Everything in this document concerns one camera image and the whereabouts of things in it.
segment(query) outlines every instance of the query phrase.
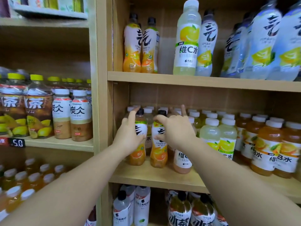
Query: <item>person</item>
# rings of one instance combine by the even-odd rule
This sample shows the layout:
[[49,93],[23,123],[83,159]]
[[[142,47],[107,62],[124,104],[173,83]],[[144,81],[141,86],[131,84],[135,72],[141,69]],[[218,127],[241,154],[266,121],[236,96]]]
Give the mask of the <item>person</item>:
[[[138,109],[122,120],[111,146],[37,192],[0,226],[84,225],[115,168],[145,138],[135,132]],[[300,225],[297,205],[195,136],[185,106],[182,116],[156,119],[166,132],[155,138],[188,156],[229,225]]]

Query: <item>white label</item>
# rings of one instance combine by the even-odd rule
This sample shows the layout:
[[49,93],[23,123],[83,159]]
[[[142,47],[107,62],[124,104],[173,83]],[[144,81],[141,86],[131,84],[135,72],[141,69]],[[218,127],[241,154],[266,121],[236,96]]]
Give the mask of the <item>white label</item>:
[[175,44],[175,67],[196,67],[200,26],[183,24],[177,29]]
[[191,214],[190,224],[192,226],[212,226],[214,219],[215,213],[207,216],[193,210]]
[[91,105],[89,101],[86,99],[82,99],[82,100],[74,99],[71,103],[70,113],[71,113],[71,122],[83,121],[83,123],[86,123],[91,119],[92,116]]
[[116,209],[113,210],[113,226],[129,226],[130,216],[129,216],[130,205],[121,211]]
[[253,151],[255,150],[255,143],[257,140],[257,134],[251,132],[245,132],[243,136],[243,146],[241,148],[241,154],[248,158],[253,158]]
[[150,210],[151,193],[147,196],[135,195],[134,224],[135,226],[147,226]]
[[206,140],[204,138],[201,138],[205,143],[207,143],[210,147],[212,147],[214,150],[219,150],[219,140]]
[[190,168],[192,167],[192,163],[188,159],[188,157],[180,152],[179,150],[175,150],[175,157],[173,163],[181,168]]
[[252,164],[266,171],[273,171],[279,155],[281,143],[257,138]]
[[167,203],[167,205],[170,204],[170,201],[171,199],[174,197],[174,196],[177,196],[178,195],[178,192],[175,191],[175,190],[168,190],[166,192],[166,195],[165,195],[165,202]]
[[179,213],[171,207],[168,209],[168,222],[171,226],[188,226],[191,216],[191,208],[189,212]]
[[245,130],[244,128],[237,128],[237,139],[236,139],[236,143],[235,143],[235,147],[234,149],[236,151],[240,151],[243,145],[243,131]]
[[235,147],[235,140],[221,138],[219,142],[219,153],[226,156],[228,159],[233,159],[233,152]]
[[56,118],[69,118],[70,117],[70,98],[56,98],[52,102],[52,116],[55,121]]
[[212,54],[216,43],[217,32],[218,27],[215,21],[208,21],[202,24],[197,66],[207,67],[212,65]]
[[288,173],[296,171],[301,144],[283,140],[275,168]]

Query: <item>beverage bottle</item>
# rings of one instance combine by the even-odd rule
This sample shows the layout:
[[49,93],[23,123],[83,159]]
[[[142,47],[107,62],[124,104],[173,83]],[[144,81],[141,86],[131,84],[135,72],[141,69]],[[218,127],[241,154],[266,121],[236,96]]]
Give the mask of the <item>beverage bottle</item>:
[[[196,129],[194,127],[194,117],[189,117],[189,121],[196,133]],[[191,171],[192,163],[183,152],[180,152],[179,150],[175,149],[173,168],[176,172],[180,174],[188,174]]]
[[207,118],[205,125],[200,130],[200,138],[216,151],[219,150],[219,142],[222,135],[218,125],[218,119]]
[[25,107],[29,134],[32,139],[53,136],[51,89],[43,83],[43,76],[30,75],[32,83],[25,94]]
[[177,24],[174,75],[194,76],[202,19],[198,0],[187,0]]
[[6,192],[6,212],[12,213],[21,204],[21,187],[14,186]]
[[35,193],[35,190],[34,190],[34,189],[25,190],[25,191],[21,194],[21,203],[23,203],[23,202],[26,201],[28,198],[30,198],[34,193]]
[[205,10],[199,38],[196,76],[210,77],[212,73],[212,56],[218,32],[218,26],[213,16],[212,9]]
[[290,122],[283,129],[283,140],[274,174],[283,178],[291,178],[296,171],[300,149],[301,124]]
[[8,81],[2,87],[2,104],[9,137],[28,136],[24,93],[27,91],[25,77],[8,73]]
[[263,176],[270,176],[276,166],[283,139],[282,123],[266,121],[259,129],[251,169]]
[[229,38],[226,41],[226,47],[225,47],[225,50],[224,50],[224,65],[222,67],[222,71],[221,71],[221,75],[220,75],[221,78],[226,78],[227,77],[227,71],[228,71],[229,66],[231,64],[232,55],[233,55],[233,51],[234,51],[233,37],[234,37],[234,34],[235,34],[235,32],[236,32],[236,30],[238,29],[239,26],[240,26],[240,23],[237,23],[237,24],[234,25],[233,30],[232,30]]
[[72,100],[69,98],[68,89],[55,89],[52,102],[52,117],[55,138],[57,139],[71,138],[71,102]]
[[189,116],[194,118],[194,124],[193,125],[194,125],[194,127],[197,131],[197,137],[199,137],[200,136],[200,129],[202,127],[202,120],[201,120],[201,117],[200,117],[200,112],[190,112]]
[[248,26],[252,21],[251,13],[247,12],[243,16],[243,22],[236,30],[233,37],[233,55],[232,61],[227,71],[228,78],[240,78],[243,71],[243,61],[246,54],[246,40],[248,37]]
[[275,121],[275,122],[279,122],[279,123],[284,123],[284,119],[282,119],[282,118],[278,118],[278,117],[270,117],[270,120],[271,121]]
[[47,174],[43,177],[43,187],[47,186],[49,183],[53,182],[55,179],[54,174]]
[[60,77],[55,77],[51,76],[47,78],[47,86],[51,88],[52,94],[55,94],[55,89],[65,89],[66,87],[62,86],[61,84],[61,78]]
[[156,18],[149,17],[148,27],[143,32],[141,73],[158,73],[157,57],[159,42],[160,36],[156,28]]
[[276,4],[277,0],[268,0],[252,21],[249,50],[240,78],[266,79],[269,75],[272,49],[282,18]]
[[201,194],[192,203],[191,226],[212,225],[215,219],[215,211],[207,194]]
[[70,107],[72,140],[81,142],[93,137],[92,108],[85,90],[73,90]]
[[15,175],[17,173],[16,168],[7,170],[4,172],[4,180],[2,182],[2,189],[9,190],[16,185]]
[[118,192],[117,198],[113,202],[113,226],[130,225],[129,208],[131,202],[124,190]]
[[70,92],[70,97],[73,100],[73,90],[76,89],[75,79],[67,78],[66,88]]
[[293,81],[298,76],[300,64],[299,29],[301,0],[293,5],[280,22],[278,36],[272,51],[271,71],[268,80]]
[[24,184],[24,190],[34,189],[38,192],[43,188],[43,182],[41,180],[40,173],[34,173],[28,176],[28,182]]
[[20,186],[24,191],[24,184],[27,181],[27,173],[26,171],[19,172],[15,175],[16,186]]
[[57,179],[62,173],[65,173],[65,167],[64,165],[57,165],[55,167],[55,179]]
[[[165,110],[159,110],[158,114],[166,116]],[[164,134],[165,127],[159,121],[155,120],[151,128],[152,149],[150,153],[150,164],[153,167],[163,168],[168,160],[167,143],[162,140],[155,140],[154,136]]]
[[265,125],[265,118],[253,116],[252,120],[247,122],[246,130],[243,133],[243,145],[240,149],[241,158],[250,164],[255,151],[255,144],[259,129]]
[[25,161],[25,170],[28,175],[39,172],[39,166],[34,158]]
[[87,99],[90,102],[92,106],[92,87],[91,87],[91,79],[87,79],[87,84],[86,84],[86,92],[87,92]]
[[151,154],[152,140],[151,140],[151,127],[153,125],[153,110],[151,108],[144,108],[144,117],[146,119],[148,125],[148,132],[145,140],[145,150],[146,155],[149,156]]
[[124,190],[126,192],[126,196],[129,198],[131,204],[129,208],[130,215],[130,224],[132,225],[134,222],[134,199],[135,199],[135,186],[134,185],[122,185],[120,190]]
[[50,167],[50,164],[47,163],[40,166],[40,172],[42,176],[45,176],[47,174],[52,174],[53,169]]
[[251,114],[240,113],[239,118],[236,120],[237,139],[235,143],[235,153],[240,154],[240,149],[243,145],[243,133],[246,130],[246,124],[251,120]]
[[171,199],[168,209],[169,226],[178,226],[178,222],[181,222],[183,226],[188,226],[192,209],[186,196],[184,191],[179,191],[178,195]]
[[222,124],[219,126],[221,131],[219,152],[231,160],[233,160],[234,147],[237,139],[237,130],[234,125],[235,120],[223,118]]
[[[136,112],[135,130],[138,136],[147,135],[148,125],[144,117],[144,109],[142,108]],[[143,139],[137,149],[129,155],[129,164],[133,166],[140,166],[144,163],[145,157],[145,139]]]
[[129,23],[124,29],[124,72],[141,72],[140,52],[142,45],[142,30],[138,25],[138,15],[130,13]]
[[189,192],[188,200],[192,204],[195,199],[199,199],[201,197],[201,193]]
[[151,189],[147,186],[137,186],[135,191],[134,224],[147,226],[150,210]]

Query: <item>yellow bottle cap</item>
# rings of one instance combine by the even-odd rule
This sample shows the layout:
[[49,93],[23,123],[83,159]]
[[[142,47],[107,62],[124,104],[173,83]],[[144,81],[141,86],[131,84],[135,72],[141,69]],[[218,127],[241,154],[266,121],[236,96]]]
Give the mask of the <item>yellow bottle cap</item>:
[[44,78],[42,75],[39,75],[39,74],[31,74],[30,80],[43,81]]
[[25,79],[24,75],[17,74],[17,73],[8,73],[8,79]]
[[51,81],[51,82],[59,82],[59,81],[61,81],[61,78],[60,77],[51,76],[51,77],[47,78],[47,80]]
[[67,78],[67,82],[73,83],[73,82],[75,82],[75,80],[74,80],[74,78]]

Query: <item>orange soda bottle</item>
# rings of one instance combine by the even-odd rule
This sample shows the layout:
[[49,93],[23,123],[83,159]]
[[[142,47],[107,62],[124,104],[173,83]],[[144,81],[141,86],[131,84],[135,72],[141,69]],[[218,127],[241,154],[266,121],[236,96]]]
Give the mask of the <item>orange soda bottle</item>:
[[246,124],[251,120],[251,114],[240,113],[236,120],[237,139],[234,147],[234,154],[240,154],[240,149],[243,145],[243,132],[246,130]]
[[[167,112],[165,110],[159,110],[159,115],[166,116]],[[168,160],[167,156],[167,143],[161,140],[155,140],[156,135],[164,134],[165,128],[164,125],[159,121],[155,120],[151,129],[151,138],[152,138],[152,149],[150,153],[150,164],[153,167],[163,168]]]
[[34,190],[34,189],[25,190],[25,191],[21,194],[21,203],[23,203],[23,202],[26,201],[28,198],[30,198],[34,193],[35,193],[35,190]]
[[283,131],[281,122],[268,120],[265,124],[258,132],[251,169],[260,175],[270,176],[280,153]]
[[283,130],[280,154],[276,161],[274,174],[283,178],[291,178],[296,171],[301,149],[301,124],[287,122]]
[[141,72],[141,44],[142,31],[138,25],[138,15],[130,13],[129,23],[124,29],[124,72]]
[[34,158],[25,161],[25,170],[28,175],[39,172],[39,166]]
[[20,186],[14,186],[10,188],[6,192],[7,201],[6,201],[6,212],[12,213],[19,205],[21,204],[21,187]]
[[240,149],[241,158],[248,164],[253,158],[253,151],[255,151],[255,143],[259,129],[265,125],[265,118],[253,116],[252,120],[247,122],[246,130],[243,134],[243,145]]
[[142,50],[143,59],[141,73],[158,73],[157,56],[160,36],[156,28],[156,18],[148,18],[148,27],[143,32]]
[[15,175],[16,186],[20,186],[22,191],[24,190],[24,184],[27,181],[27,173],[26,171],[19,172]]
[[13,168],[4,172],[4,180],[2,183],[3,190],[9,190],[10,188],[16,186],[15,175],[17,169]]
[[[147,135],[148,132],[148,123],[145,119],[144,115],[144,109],[140,108],[136,112],[136,119],[135,119],[135,129],[136,134],[139,135]],[[129,155],[129,163],[133,166],[140,166],[144,163],[146,156],[145,151],[145,139],[142,140],[140,145],[137,147],[137,149]]]
[[64,165],[57,165],[55,167],[55,179],[59,178],[62,173],[65,173]]

